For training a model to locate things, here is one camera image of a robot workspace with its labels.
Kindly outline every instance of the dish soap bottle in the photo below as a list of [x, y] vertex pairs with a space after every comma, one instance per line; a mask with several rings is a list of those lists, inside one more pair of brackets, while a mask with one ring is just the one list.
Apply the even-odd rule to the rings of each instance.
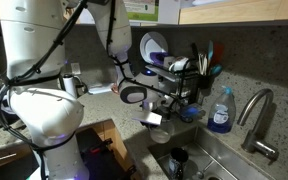
[[211, 107], [207, 123], [208, 129], [218, 133], [230, 132], [236, 115], [232, 89], [224, 86], [223, 88], [224, 93]]

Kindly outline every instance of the chrome faucet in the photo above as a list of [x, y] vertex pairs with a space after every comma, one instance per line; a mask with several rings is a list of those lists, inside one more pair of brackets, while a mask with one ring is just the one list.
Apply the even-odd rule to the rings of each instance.
[[270, 89], [262, 89], [257, 92], [245, 105], [237, 124], [244, 126], [249, 114], [251, 113], [253, 107], [258, 103], [258, 101], [265, 96], [265, 102], [262, 107], [262, 110], [258, 116], [256, 124], [253, 130], [249, 130], [247, 136], [242, 144], [242, 148], [246, 152], [253, 153], [256, 150], [264, 154], [267, 158], [272, 161], [275, 161], [278, 158], [279, 152], [278, 149], [266, 142], [259, 137], [260, 127], [262, 126], [263, 117], [269, 106], [271, 106], [273, 101], [273, 91]]

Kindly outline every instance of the white plate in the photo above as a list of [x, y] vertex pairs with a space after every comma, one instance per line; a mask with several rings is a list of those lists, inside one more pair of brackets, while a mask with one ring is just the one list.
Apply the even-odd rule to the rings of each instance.
[[148, 32], [141, 40], [140, 51], [145, 62], [153, 64], [150, 54], [152, 52], [167, 52], [167, 42], [161, 34], [157, 32]]

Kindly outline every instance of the granite countertop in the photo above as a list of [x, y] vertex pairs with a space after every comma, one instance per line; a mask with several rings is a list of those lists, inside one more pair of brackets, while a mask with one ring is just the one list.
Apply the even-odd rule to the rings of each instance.
[[[147, 147], [154, 145], [147, 128], [138, 121], [131, 120], [131, 113], [134, 110], [141, 110], [139, 104], [125, 104], [119, 96], [112, 93], [97, 95], [85, 94], [79, 98], [84, 107], [84, 120], [81, 126], [95, 124], [105, 120], [113, 120], [124, 144], [134, 161], [140, 174], [145, 179], [168, 179]], [[189, 128], [200, 126], [205, 128], [206, 119], [193, 123], [183, 123], [178, 119], [174, 120], [175, 133]], [[14, 126], [21, 126], [21, 121]], [[28, 136], [27, 129], [21, 132]], [[268, 159], [259, 153], [249, 154], [240, 147], [243, 139], [232, 133], [217, 134], [208, 131], [211, 136], [222, 141], [227, 147], [242, 156], [249, 164], [257, 167], [260, 171], [265, 171], [272, 176], [272, 179], [288, 179], [288, 170], [278, 162], [268, 165]], [[0, 129], [0, 150], [22, 143], [8, 132]]]

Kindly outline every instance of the stainless steel sink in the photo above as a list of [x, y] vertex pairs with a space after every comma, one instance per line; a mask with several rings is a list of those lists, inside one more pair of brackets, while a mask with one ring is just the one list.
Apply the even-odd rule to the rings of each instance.
[[184, 169], [184, 180], [199, 180], [198, 171], [213, 160], [214, 162], [204, 172], [205, 180], [266, 180], [269, 175], [263, 175], [249, 165], [231, 149], [202, 128], [192, 128], [171, 138], [168, 143], [149, 147], [150, 152], [168, 176], [169, 153], [173, 147], [182, 147], [189, 154], [189, 160]]

